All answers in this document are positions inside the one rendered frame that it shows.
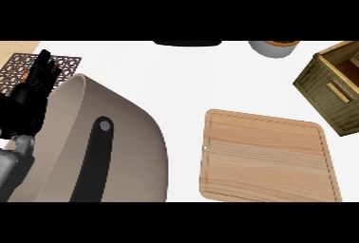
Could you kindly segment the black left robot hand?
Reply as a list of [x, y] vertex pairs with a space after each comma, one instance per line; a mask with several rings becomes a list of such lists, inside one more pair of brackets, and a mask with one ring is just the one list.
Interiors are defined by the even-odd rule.
[[[50, 61], [50, 52], [44, 49], [34, 64]], [[55, 84], [19, 83], [9, 96], [0, 93], [0, 139], [9, 140], [21, 135], [35, 136], [41, 131], [53, 86]]]

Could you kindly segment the pale wooden cutting board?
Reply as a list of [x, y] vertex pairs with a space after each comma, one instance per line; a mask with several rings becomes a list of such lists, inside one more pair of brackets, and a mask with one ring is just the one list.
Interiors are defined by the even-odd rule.
[[208, 110], [199, 192], [220, 201], [341, 201], [320, 126]]

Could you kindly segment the olive wooden basket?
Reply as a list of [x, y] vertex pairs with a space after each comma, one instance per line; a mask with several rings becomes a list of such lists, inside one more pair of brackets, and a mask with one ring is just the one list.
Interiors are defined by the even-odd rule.
[[337, 134], [359, 133], [359, 41], [317, 52], [292, 85]]

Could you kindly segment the small orange fruit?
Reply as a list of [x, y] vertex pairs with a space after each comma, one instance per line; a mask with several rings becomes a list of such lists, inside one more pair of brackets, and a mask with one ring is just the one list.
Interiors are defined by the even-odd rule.
[[62, 69], [53, 61], [44, 64], [32, 64], [22, 75], [21, 81], [26, 84], [55, 84], [60, 72]]

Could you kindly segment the brown patterned placemat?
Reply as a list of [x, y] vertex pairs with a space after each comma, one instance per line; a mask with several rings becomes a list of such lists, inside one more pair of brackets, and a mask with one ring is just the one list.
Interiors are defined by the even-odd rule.
[[[15, 53], [0, 68], [0, 93], [3, 93], [6, 96], [12, 94], [13, 88], [22, 80], [25, 72], [29, 70], [37, 57], [37, 54]], [[62, 82], [74, 75], [81, 58], [69, 56], [50, 56], [50, 59], [62, 69], [62, 73], [53, 86], [53, 88], [57, 88]]]

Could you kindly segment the black appliance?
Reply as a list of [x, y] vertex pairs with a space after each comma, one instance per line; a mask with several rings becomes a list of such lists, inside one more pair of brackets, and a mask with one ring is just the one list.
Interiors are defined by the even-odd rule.
[[158, 45], [171, 47], [216, 47], [221, 41], [153, 41]]

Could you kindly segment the grey round pot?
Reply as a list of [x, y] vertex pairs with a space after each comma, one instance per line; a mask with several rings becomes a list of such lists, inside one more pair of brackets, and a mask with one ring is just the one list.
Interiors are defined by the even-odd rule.
[[269, 58], [284, 58], [298, 45], [298, 41], [250, 41], [251, 48]]

